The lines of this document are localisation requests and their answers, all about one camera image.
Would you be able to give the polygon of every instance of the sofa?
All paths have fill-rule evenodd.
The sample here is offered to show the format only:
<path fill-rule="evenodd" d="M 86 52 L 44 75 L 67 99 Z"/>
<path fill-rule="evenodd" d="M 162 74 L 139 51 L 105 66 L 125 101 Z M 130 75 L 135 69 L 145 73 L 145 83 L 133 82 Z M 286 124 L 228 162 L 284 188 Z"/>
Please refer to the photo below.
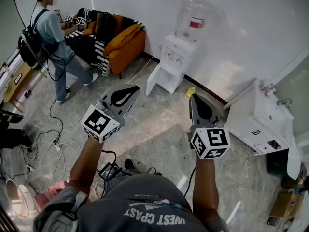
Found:
<path fill-rule="evenodd" d="M 74 18 L 82 17 L 88 22 L 88 27 L 76 31 L 66 37 L 66 43 L 84 61 L 102 70 L 104 76 L 110 71 L 119 75 L 145 48 L 146 32 L 138 21 L 121 16 L 115 19 L 114 35 L 111 41 L 102 40 L 99 18 L 104 12 L 82 8 Z"/>

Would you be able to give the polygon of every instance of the white cabinet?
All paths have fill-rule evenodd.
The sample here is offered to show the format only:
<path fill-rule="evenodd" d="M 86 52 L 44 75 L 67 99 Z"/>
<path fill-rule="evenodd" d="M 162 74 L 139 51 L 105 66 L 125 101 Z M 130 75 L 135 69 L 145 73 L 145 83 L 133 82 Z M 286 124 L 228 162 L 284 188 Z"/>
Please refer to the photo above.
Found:
<path fill-rule="evenodd" d="M 148 77 L 146 95 L 156 84 L 173 93 L 189 68 L 198 43 L 185 41 L 173 34 L 164 40 L 161 60 Z"/>
<path fill-rule="evenodd" d="M 256 154 L 289 148 L 289 143 L 284 138 L 288 130 L 281 127 L 292 126 L 292 121 L 284 120 L 282 108 L 277 108 L 276 101 L 277 99 L 262 94 L 255 81 L 249 92 L 232 103 L 225 127 L 253 148 Z"/>

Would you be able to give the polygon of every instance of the black backpack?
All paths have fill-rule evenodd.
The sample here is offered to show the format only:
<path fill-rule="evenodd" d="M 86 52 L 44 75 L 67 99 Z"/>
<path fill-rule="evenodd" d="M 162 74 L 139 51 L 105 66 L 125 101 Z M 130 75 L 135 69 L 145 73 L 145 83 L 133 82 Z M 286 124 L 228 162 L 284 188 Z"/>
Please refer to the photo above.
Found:
<path fill-rule="evenodd" d="M 115 37 L 116 19 L 108 12 L 104 12 L 98 18 L 97 38 L 107 45 Z"/>
<path fill-rule="evenodd" d="M 18 40 L 18 51 L 23 59 L 31 68 L 35 70 L 40 70 L 42 68 L 41 64 L 38 63 L 34 54 L 40 59 L 41 63 L 44 63 L 48 52 L 42 47 L 41 39 L 38 34 L 35 33 L 35 27 L 40 19 L 40 17 L 48 11 L 43 9 L 39 12 L 34 20 L 33 27 L 30 25 L 26 27 Z"/>

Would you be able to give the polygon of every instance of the man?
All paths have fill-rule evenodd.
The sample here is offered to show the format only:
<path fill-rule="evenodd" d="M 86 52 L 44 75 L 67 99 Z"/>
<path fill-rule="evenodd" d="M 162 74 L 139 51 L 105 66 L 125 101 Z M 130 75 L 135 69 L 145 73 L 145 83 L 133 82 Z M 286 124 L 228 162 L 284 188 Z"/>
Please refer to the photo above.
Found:
<path fill-rule="evenodd" d="M 101 151 L 100 143 L 92 138 L 87 140 L 70 173 L 69 186 L 35 218 L 34 231 L 228 231 L 217 211 L 219 195 L 214 162 L 199 157 L 193 212 L 171 181 L 152 174 L 111 179 L 105 183 L 106 194 L 102 199 L 83 204 L 90 192 Z M 134 168 L 134 165 L 127 160 L 126 168 Z"/>
<path fill-rule="evenodd" d="M 32 26 L 34 26 L 34 21 L 40 11 L 46 9 L 48 5 L 53 5 L 54 1 L 38 0 L 38 6 L 35 8 L 31 18 Z M 98 78 L 98 74 L 91 76 L 85 71 L 77 58 L 74 57 L 72 49 L 64 40 L 65 36 L 76 30 L 78 30 L 78 27 L 62 30 L 57 15 L 52 11 L 44 12 L 35 27 L 35 32 L 40 36 L 43 45 L 47 49 L 52 49 L 49 50 L 49 59 L 55 67 L 56 102 L 64 102 L 70 94 L 70 90 L 66 89 L 66 72 L 76 76 L 85 86 Z"/>

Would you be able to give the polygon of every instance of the gray t-shirt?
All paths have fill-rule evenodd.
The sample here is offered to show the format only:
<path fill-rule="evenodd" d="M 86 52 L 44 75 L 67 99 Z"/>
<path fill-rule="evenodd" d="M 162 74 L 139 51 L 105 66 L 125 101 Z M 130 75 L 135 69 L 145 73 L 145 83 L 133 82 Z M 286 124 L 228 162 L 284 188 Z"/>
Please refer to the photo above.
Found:
<path fill-rule="evenodd" d="M 69 212 L 76 195 L 73 187 L 63 189 L 35 218 L 33 230 L 42 231 L 48 224 L 45 231 L 70 231 L 70 227 L 59 222 L 59 211 Z M 212 222 L 206 229 L 171 181 L 149 174 L 123 180 L 103 199 L 81 206 L 76 216 L 78 231 L 228 231 L 223 220 Z"/>
<path fill-rule="evenodd" d="M 37 6 L 34 9 L 31 19 L 32 26 L 36 16 L 43 9 L 45 8 L 42 6 Z M 64 40 L 64 31 L 61 29 L 58 16 L 54 12 L 46 11 L 38 20 L 35 31 L 38 33 L 42 43 L 45 46 L 53 45 L 55 42 L 59 42 L 58 50 L 54 52 L 54 55 L 61 58 L 68 58 L 71 55 L 72 49 L 66 44 Z"/>

